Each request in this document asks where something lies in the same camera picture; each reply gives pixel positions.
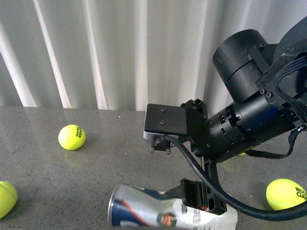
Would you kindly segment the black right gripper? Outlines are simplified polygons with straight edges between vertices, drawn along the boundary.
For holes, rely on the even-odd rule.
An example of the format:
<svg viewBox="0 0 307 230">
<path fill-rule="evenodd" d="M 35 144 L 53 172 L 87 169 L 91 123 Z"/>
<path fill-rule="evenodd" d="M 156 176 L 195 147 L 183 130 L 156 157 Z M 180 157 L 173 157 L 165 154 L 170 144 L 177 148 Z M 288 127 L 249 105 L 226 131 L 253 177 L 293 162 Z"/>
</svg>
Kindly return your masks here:
<svg viewBox="0 0 307 230">
<path fill-rule="evenodd" d="M 203 158 L 202 169 L 208 174 L 217 186 L 221 186 L 218 180 L 216 162 L 209 159 L 211 143 L 206 139 L 204 123 L 207 121 L 206 104 L 201 100 L 189 100 L 181 107 L 187 112 L 187 141 L 190 142 L 191 151 L 195 156 Z M 165 192 L 166 196 L 180 198 L 184 205 L 221 215 L 227 211 L 225 202 L 220 199 L 204 182 L 182 179 L 180 185 Z"/>
</svg>

